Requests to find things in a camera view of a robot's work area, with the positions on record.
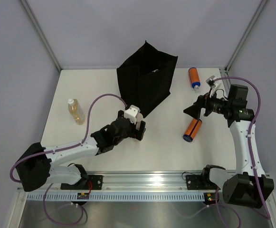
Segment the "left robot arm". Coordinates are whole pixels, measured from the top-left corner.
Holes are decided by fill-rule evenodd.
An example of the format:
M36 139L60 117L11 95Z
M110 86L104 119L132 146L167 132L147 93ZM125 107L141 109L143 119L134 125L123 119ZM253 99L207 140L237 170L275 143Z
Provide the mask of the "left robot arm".
M120 110L111 124L82 141L56 147L34 143L16 162L19 181L25 192L46 184L60 184L63 190L86 189L91 181L84 167L80 164L65 166L65 163L109 152L127 138L141 141L145 125L140 109L132 105Z

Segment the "beige pump bottle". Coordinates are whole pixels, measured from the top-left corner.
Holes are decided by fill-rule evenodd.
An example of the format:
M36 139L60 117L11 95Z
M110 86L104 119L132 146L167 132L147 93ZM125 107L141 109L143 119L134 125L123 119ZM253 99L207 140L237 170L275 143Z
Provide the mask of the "beige pump bottle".
M140 121L143 121L143 115L142 114L138 114L137 117L136 117L136 124L137 122L140 122Z

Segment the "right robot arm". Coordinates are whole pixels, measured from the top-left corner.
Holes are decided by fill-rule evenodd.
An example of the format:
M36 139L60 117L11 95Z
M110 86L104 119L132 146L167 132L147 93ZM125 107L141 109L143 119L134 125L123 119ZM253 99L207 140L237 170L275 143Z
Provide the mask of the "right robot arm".
M203 168L201 184L211 189L214 186L222 189L225 203L259 209L274 189L274 181L267 178L260 164L256 140L255 117L252 109L247 109L248 87L232 85L227 98L217 98L218 85L212 85L210 91L200 95L197 101L184 110L196 120L202 109L204 116L217 113L227 120L232 134L236 173L230 175L225 168L217 165L206 165Z

